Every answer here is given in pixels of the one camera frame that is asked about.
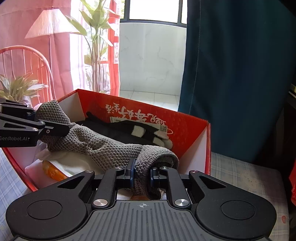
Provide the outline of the dark teal curtain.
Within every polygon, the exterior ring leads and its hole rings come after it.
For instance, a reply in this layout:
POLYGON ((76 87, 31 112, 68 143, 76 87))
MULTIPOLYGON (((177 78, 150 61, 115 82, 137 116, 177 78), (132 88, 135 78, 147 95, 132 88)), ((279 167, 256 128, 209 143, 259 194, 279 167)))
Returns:
POLYGON ((188 1, 179 111, 208 120, 215 153, 252 162, 295 76, 295 17, 281 1, 188 1))

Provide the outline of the red strawberry cardboard box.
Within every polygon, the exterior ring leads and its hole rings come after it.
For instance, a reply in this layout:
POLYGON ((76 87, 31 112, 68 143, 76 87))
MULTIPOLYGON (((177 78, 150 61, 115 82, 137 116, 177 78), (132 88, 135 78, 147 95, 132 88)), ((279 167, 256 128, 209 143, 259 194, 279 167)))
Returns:
POLYGON ((86 170, 124 168, 134 159, 135 186, 121 190, 124 199, 162 196, 146 184, 154 167, 209 174, 211 164, 208 121, 87 90, 35 108, 2 99, 1 147, 32 191, 86 170))

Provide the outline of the white cloth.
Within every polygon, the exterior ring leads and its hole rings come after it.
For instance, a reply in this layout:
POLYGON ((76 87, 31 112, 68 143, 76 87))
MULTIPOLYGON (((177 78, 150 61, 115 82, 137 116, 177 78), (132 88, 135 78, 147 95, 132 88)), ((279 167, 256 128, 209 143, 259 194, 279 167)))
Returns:
POLYGON ((34 161, 25 167, 25 174, 40 189, 58 181, 49 178, 43 171, 42 161, 47 160, 57 167, 68 178, 86 170, 93 170, 95 174, 104 171, 90 157, 68 151, 50 152, 47 145, 41 141, 37 144, 34 161))

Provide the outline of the grey knitted towel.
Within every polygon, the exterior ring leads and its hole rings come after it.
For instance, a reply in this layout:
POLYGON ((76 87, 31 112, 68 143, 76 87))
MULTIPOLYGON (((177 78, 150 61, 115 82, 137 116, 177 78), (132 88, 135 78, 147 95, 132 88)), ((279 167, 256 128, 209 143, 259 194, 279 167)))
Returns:
POLYGON ((177 156, 165 147, 121 144, 85 126, 71 122, 55 100, 41 104, 37 109, 36 119, 62 123, 70 129, 65 137, 48 134, 41 138, 50 152, 69 151, 84 154, 104 171, 115 167, 126 167, 130 159, 135 159, 135 180, 131 189, 135 195, 160 199, 160 189, 147 185, 151 169, 161 166, 177 169, 179 165, 177 156))

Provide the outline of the red plastic bag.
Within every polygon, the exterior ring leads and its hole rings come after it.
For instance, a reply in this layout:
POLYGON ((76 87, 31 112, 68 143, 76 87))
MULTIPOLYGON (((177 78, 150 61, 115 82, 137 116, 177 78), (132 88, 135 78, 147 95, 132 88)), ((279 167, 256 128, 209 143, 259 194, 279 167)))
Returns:
POLYGON ((291 174, 289 176, 290 183, 292 185, 292 196, 291 201, 294 205, 296 205, 296 168, 294 167, 291 171, 291 174))

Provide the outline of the orange floral pouch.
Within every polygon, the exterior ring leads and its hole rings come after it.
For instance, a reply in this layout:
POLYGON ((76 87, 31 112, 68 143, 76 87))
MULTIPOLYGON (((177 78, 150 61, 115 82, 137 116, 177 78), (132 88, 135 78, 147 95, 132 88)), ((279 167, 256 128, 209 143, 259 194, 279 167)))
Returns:
POLYGON ((42 161, 42 167, 44 173, 51 179, 55 181, 63 181, 68 177, 62 173, 57 167, 47 160, 42 161))

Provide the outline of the plaid tablecloth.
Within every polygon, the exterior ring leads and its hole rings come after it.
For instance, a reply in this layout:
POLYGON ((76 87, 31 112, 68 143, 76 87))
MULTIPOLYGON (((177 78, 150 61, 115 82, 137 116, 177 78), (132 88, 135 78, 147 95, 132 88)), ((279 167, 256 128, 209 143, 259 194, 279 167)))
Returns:
MULTIPOLYGON (((290 225, 287 199, 280 174, 270 168, 256 166, 220 154, 211 154, 211 176, 255 193, 273 204, 277 213, 271 240, 289 240, 290 225)), ((5 153, 1 151, 1 240, 11 240, 6 222, 6 209, 17 198, 31 191, 20 179, 5 153)))

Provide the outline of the black grey glove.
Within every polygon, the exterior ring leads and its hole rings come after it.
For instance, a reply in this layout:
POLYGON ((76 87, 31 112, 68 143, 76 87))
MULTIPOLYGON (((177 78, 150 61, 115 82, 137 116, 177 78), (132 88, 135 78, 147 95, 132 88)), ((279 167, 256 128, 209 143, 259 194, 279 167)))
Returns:
POLYGON ((86 119, 78 121, 77 124, 124 144, 153 145, 169 150, 173 147, 173 142, 165 131, 147 123, 132 120, 105 123, 91 112, 87 112, 86 119))

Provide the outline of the pink printed backdrop curtain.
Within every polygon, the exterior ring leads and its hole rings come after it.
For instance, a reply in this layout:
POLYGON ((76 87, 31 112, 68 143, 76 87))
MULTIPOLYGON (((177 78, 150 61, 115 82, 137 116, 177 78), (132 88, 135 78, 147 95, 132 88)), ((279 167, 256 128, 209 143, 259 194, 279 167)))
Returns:
POLYGON ((76 89, 119 95, 117 1, 1 1, 1 83, 28 74, 32 106, 76 89))

